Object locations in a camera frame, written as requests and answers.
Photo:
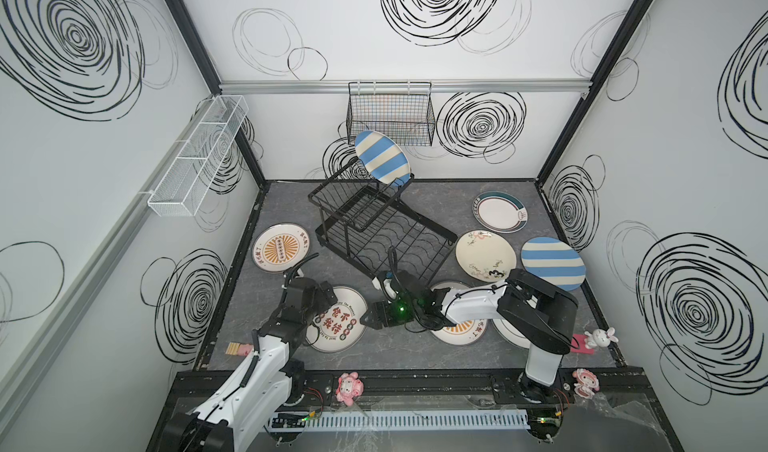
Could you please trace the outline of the red characters plate green rim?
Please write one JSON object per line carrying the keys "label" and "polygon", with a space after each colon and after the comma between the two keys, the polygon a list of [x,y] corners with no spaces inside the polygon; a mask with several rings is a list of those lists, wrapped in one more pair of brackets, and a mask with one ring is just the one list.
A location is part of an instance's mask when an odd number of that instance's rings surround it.
{"label": "red characters plate green rim", "polygon": [[365,298],[356,290],[335,286],[337,302],[314,317],[305,335],[305,344],[322,353],[338,353],[352,347],[364,334],[361,323],[368,311]]}

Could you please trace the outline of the blue striped plate front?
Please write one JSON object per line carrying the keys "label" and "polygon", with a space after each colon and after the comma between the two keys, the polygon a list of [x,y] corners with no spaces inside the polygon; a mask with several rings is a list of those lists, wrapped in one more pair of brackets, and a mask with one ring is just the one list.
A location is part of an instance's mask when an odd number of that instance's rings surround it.
{"label": "blue striped plate front", "polygon": [[356,137],[354,148],[366,171],[378,182],[392,187],[402,187],[410,182],[410,162],[388,136],[376,131],[363,131]]}

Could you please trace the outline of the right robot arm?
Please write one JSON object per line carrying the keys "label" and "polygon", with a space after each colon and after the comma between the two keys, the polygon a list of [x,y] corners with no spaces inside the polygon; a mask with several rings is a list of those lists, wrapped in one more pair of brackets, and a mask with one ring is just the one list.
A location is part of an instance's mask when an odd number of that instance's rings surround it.
{"label": "right robot arm", "polygon": [[529,340],[527,361],[518,382],[520,393],[541,403],[554,392],[562,359],[571,351],[579,308],[574,295],[522,270],[474,288],[429,289],[406,272],[376,279],[387,298],[368,307],[361,323],[372,329],[417,322],[423,329],[476,320],[503,320]]}

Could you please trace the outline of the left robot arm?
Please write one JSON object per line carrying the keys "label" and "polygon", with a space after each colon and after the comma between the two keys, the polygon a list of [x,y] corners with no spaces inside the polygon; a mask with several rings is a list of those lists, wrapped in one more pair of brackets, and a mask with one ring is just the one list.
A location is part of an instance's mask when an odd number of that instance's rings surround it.
{"label": "left robot arm", "polygon": [[283,404],[304,388],[302,346],[316,316],[337,303],[333,287],[307,277],[284,279],[281,300],[252,334],[253,351],[205,402],[175,415],[159,439],[160,451],[245,451]]}

